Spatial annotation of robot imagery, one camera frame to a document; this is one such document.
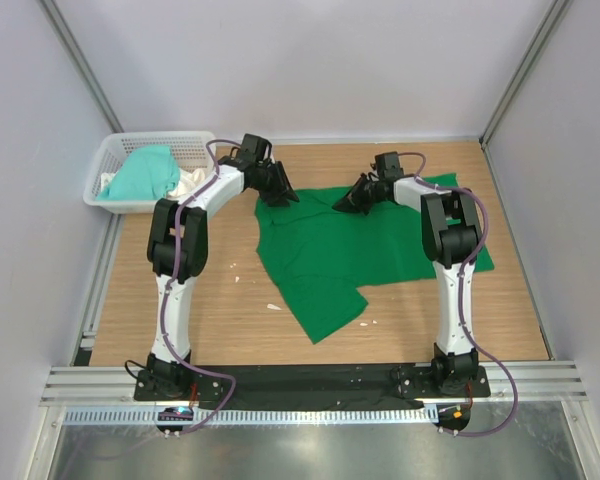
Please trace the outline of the green t shirt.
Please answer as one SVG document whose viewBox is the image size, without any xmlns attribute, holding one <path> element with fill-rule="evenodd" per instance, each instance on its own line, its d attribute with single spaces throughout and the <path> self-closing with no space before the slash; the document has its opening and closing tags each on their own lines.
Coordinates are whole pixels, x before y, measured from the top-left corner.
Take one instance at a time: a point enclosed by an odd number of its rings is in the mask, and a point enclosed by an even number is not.
<svg viewBox="0 0 600 480">
<path fill-rule="evenodd" d="M 426 181 L 458 187 L 453 174 Z M 312 343 L 364 312 L 361 287 L 435 278 L 422 247 L 420 213 L 392 202 L 376 204 L 368 215 L 333 210 L 349 189 L 305 189 L 289 207 L 258 201 L 255 208 L 261 262 Z M 481 207 L 484 240 L 488 218 Z M 483 246 L 475 271 L 493 267 Z"/>
</svg>

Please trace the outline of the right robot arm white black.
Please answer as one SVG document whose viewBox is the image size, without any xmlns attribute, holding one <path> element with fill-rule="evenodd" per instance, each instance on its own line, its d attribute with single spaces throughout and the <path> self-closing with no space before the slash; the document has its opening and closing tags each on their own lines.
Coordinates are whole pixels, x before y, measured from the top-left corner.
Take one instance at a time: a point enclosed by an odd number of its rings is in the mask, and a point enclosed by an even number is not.
<svg viewBox="0 0 600 480">
<path fill-rule="evenodd" d="M 332 208 L 366 215 L 374 205 L 392 202 L 420 213 L 422 247 L 432 262 L 439 297 L 430 381 L 442 396 L 468 396 L 479 370 L 471 333 L 471 281 L 484 246 L 481 203 L 469 190 L 424 180 L 426 156 L 420 152 L 413 154 L 421 159 L 420 167 L 407 174 L 401 166 L 405 155 L 376 155 L 371 171 L 361 174 Z"/>
</svg>

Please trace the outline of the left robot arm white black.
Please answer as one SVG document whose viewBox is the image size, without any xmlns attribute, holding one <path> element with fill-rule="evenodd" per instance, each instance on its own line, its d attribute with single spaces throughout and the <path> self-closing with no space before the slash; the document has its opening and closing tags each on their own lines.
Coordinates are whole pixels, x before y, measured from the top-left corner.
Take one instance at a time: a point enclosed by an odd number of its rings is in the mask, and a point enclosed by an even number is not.
<svg viewBox="0 0 600 480">
<path fill-rule="evenodd" d="M 273 158 L 272 143 L 261 136 L 246 134 L 229 154 L 211 160 L 211 173 L 190 192 L 155 204 L 147 258 L 158 289 L 156 336 L 136 377 L 136 400 L 191 398 L 202 377 L 227 383 L 233 393 L 234 377 L 191 363 L 190 310 L 209 256 L 210 220 L 248 189 L 268 206 L 288 207 L 299 200 L 283 164 Z"/>
</svg>

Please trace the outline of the white t shirt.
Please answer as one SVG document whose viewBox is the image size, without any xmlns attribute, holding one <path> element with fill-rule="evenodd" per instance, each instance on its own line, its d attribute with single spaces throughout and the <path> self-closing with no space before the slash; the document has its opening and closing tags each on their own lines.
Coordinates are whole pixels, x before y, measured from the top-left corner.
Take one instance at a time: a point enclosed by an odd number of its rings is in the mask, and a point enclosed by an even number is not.
<svg viewBox="0 0 600 480">
<path fill-rule="evenodd" d="M 180 169 L 177 181 L 160 178 L 152 180 L 147 174 L 124 173 L 120 182 L 116 181 L 118 173 L 103 173 L 100 177 L 100 193 L 98 200 L 136 201 L 159 200 L 161 198 L 177 198 L 190 193 L 200 185 L 206 174 L 202 169 L 192 172 Z"/>
</svg>

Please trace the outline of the white plastic basket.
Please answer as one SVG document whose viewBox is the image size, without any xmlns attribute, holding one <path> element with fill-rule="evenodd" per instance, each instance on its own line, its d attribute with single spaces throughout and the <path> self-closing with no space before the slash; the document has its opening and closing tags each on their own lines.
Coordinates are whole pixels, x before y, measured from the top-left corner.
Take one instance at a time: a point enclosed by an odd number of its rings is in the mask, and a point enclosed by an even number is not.
<svg viewBox="0 0 600 480">
<path fill-rule="evenodd" d="M 160 199 L 180 199 L 213 174 L 208 131 L 112 134 L 93 157 L 85 204 L 114 214 L 151 213 Z"/>
</svg>

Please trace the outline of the teal t shirt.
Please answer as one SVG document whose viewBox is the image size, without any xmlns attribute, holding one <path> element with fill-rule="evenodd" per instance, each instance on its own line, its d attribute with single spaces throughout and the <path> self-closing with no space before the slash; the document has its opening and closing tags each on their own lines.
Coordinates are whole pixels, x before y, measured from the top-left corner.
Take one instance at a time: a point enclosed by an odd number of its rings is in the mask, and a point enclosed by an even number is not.
<svg viewBox="0 0 600 480">
<path fill-rule="evenodd" d="M 96 197 L 100 201 L 156 201 L 173 191 L 179 165 L 166 145 L 134 150 Z"/>
</svg>

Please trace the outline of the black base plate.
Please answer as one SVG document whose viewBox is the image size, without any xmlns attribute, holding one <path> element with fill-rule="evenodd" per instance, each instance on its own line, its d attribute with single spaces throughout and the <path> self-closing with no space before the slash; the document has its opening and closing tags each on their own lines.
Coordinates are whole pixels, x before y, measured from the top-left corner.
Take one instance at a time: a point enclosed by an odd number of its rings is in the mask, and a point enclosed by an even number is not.
<svg viewBox="0 0 600 480">
<path fill-rule="evenodd" d="M 327 364 L 327 365 L 233 365 L 210 366 L 219 378 L 194 373 L 181 366 L 170 373 L 138 372 L 136 401 L 187 401 L 214 409 L 228 392 L 229 375 L 236 388 L 224 406 L 245 411 L 381 411 L 408 410 L 426 399 L 442 396 L 433 388 L 428 364 Z M 484 368 L 471 384 L 474 398 L 491 391 Z"/>
</svg>

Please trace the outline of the aluminium frame rail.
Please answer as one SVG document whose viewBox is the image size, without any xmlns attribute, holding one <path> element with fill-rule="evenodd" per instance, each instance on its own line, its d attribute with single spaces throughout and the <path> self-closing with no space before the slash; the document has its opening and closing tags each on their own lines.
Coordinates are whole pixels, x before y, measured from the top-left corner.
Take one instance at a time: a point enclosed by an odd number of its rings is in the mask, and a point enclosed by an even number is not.
<svg viewBox="0 0 600 480">
<path fill-rule="evenodd" d="M 214 407 L 228 396 L 233 410 L 410 408 L 416 403 L 545 401 L 586 398 L 569 361 L 486 362 L 474 380 L 437 387 L 429 365 L 263 365 L 219 366 L 221 378 L 195 374 L 184 387 L 151 380 L 138 369 L 55 367 L 42 393 L 45 404 L 87 405 L 122 402 L 194 401 Z"/>
</svg>

